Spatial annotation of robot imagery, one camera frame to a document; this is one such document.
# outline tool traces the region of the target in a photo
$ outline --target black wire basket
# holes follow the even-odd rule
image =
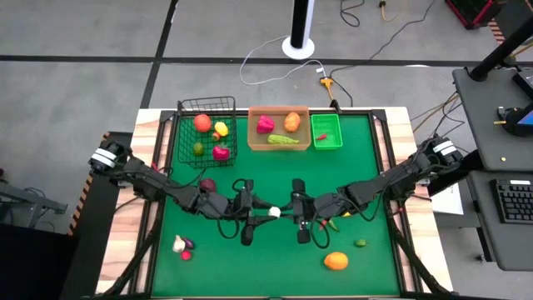
[[[211,129],[208,132],[198,132],[194,126],[194,117],[205,113],[211,119]],[[177,102],[177,161],[187,163],[193,168],[213,168],[232,166],[237,157],[237,120],[235,113],[235,98],[230,96],[205,97],[187,99]],[[213,139],[214,127],[217,122],[226,124],[228,134],[219,141]],[[203,155],[197,156],[193,152],[195,143],[202,143]],[[212,150],[221,146],[230,150],[230,157],[226,161],[213,158]]]

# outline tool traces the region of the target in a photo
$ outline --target green container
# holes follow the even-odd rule
[[[316,150],[335,150],[342,147],[341,124],[338,114],[311,115],[311,128],[313,130],[313,144]],[[326,134],[327,137],[317,141],[316,138],[322,134]]]

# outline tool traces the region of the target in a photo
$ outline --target black keyboard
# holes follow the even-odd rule
[[[491,180],[502,223],[533,224],[533,185],[524,180]]]

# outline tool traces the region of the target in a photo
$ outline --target white paper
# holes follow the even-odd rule
[[[433,205],[433,212],[463,214],[459,184],[456,183],[442,192],[433,195],[431,197],[431,204]]]

